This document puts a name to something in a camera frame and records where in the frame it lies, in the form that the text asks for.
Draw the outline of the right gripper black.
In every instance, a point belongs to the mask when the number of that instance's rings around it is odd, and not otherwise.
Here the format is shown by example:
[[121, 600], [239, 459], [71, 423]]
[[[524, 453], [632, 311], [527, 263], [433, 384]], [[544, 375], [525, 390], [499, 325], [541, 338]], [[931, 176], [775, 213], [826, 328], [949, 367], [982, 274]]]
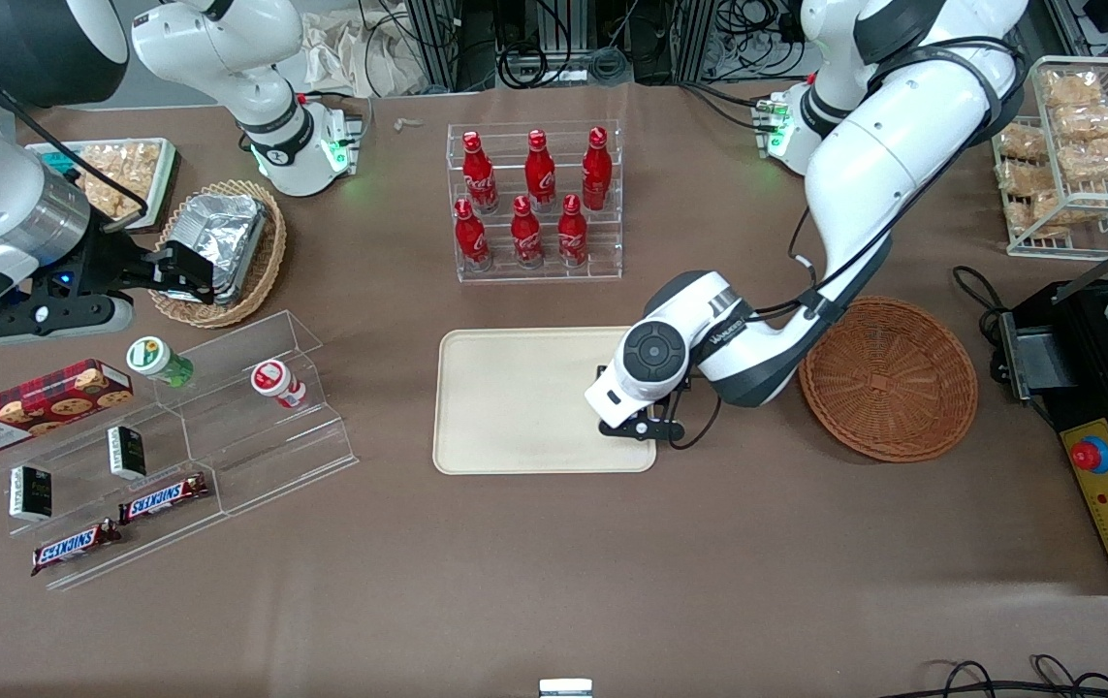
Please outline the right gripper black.
[[110, 291], [178, 291], [198, 302], [214, 302], [215, 265], [184, 243], [163, 244], [154, 264], [127, 233], [88, 230], [54, 265], [54, 296], [105, 295]]

